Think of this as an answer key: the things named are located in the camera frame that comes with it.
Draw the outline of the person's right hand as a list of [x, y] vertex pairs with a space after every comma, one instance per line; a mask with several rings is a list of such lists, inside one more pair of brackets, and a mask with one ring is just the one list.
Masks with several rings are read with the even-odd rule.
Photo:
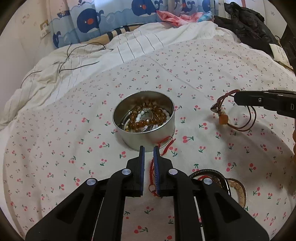
[[293, 145], [293, 162], [296, 164], [296, 129], [293, 131], [292, 135], [294, 145]]

